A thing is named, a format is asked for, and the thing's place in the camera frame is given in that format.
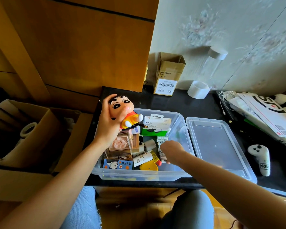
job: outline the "person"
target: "person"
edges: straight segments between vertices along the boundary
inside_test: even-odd
[[[112,120],[110,95],[103,100],[99,125],[92,143],[44,188],[0,222],[8,228],[100,228],[93,187],[83,187],[95,163],[114,141],[128,112]],[[175,141],[161,145],[167,160],[201,183],[222,206],[247,228],[286,229],[286,202],[273,193],[229,171],[184,151]],[[214,209],[202,191],[179,196],[161,228],[213,228]]]

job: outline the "figurine eye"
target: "figurine eye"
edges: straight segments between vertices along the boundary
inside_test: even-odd
[[[113,106],[113,109],[116,109],[116,108],[118,108],[118,107],[120,107],[121,105],[120,104],[115,104],[114,106]]]

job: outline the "stack of small white boxes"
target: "stack of small white boxes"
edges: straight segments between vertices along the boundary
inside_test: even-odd
[[[157,137],[158,152],[159,152],[160,160],[162,163],[166,163],[167,159],[166,159],[166,156],[164,155],[164,153],[161,151],[160,145],[162,145],[167,140],[168,140],[167,136],[158,136]]]

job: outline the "glue stick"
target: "glue stick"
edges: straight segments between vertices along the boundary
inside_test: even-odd
[[[153,150],[152,150],[150,153],[153,155],[153,160],[154,160],[154,162],[155,162],[158,166],[162,165],[162,162],[160,161],[160,159],[158,158],[158,156],[156,155],[156,153],[155,153]]]

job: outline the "left hand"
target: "left hand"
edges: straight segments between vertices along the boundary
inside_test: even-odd
[[[102,143],[105,149],[112,144],[114,139],[117,137],[119,131],[121,131],[121,122],[125,119],[129,111],[129,107],[125,106],[124,109],[121,111],[121,114],[115,120],[111,119],[109,113],[109,100],[115,96],[116,94],[112,94],[110,96],[107,96],[103,100],[102,112],[99,117],[98,129],[94,138],[94,141],[97,143]]]

